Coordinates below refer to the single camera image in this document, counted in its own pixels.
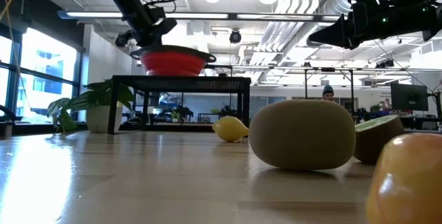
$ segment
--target metal table frame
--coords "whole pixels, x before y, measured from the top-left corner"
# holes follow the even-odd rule
[[[142,126],[146,129],[148,96],[151,92],[171,93],[233,93],[238,95],[238,117],[249,126],[250,84],[248,77],[179,77],[114,75],[108,119],[108,134],[114,134],[117,112],[118,86],[125,84],[134,90],[144,92]]]

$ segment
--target fluorescent light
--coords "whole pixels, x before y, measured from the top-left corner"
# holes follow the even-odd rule
[[[338,21],[340,16],[323,16],[323,21]]]
[[[312,21],[314,16],[289,14],[238,14],[237,18],[246,20]]]
[[[66,12],[59,11],[62,19],[121,19],[123,17],[120,12]],[[227,19],[228,14],[224,13],[166,13],[166,17],[175,19]]]
[[[72,18],[122,18],[121,12],[66,12]]]
[[[219,13],[166,13],[166,17],[175,19],[227,19],[229,15]]]
[[[270,66],[232,66],[233,68],[243,68],[243,69],[270,69]]]

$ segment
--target ceiling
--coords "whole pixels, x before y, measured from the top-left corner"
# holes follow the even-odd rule
[[[112,0],[51,1],[70,11],[118,11]],[[321,7],[327,5],[330,0],[219,0],[215,3],[210,1],[216,0],[178,0],[176,12],[327,13],[323,12]],[[166,11],[172,11],[174,8],[172,3],[162,6]],[[93,24],[95,31],[111,42],[118,33],[128,30],[127,24],[120,20],[90,20],[87,23]],[[413,33],[383,41],[366,41],[355,50],[341,50],[331,46],[316,48],[305,45],[306,33],[303,32],[303,28],[307,24],[303,26],[296,23],[264,21],[205,21],[204,36],[189,32],[189,28],[192,30],[194,25],[194,21],[179,21],[178,26],[164,36],[163,42],[208,51],[216,54],[219,64],[231,65],[300,66],[304,62],[310,62],[312,66],[373,68],[377,61],[387,57],[385,56],[387,52],[402,66],[408,66],[411,51],[420,48],[423,44],[421,34]],[[229,35],[232,29],[240,30],[241,43],[230,44]],[[280,78],[286,77],[286,73],[288,71],[284,71]],[[242,69],[236,70],[235,74],[250,76],[255,81],[262,82],[268,80],[266,76],[269,71],[255,72]]]

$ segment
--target red colander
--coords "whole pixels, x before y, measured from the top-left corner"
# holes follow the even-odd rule
[[[216,62],[211,54],[173,45],[141,48],[131,57],[141,61],[147,75],[198,76],[206,63]]]

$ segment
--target yellow apple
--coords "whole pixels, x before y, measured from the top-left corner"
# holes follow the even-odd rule
[[[369,191],[369,223],[442,223],[441,202],[442,135],[415,133],[390,140]]]

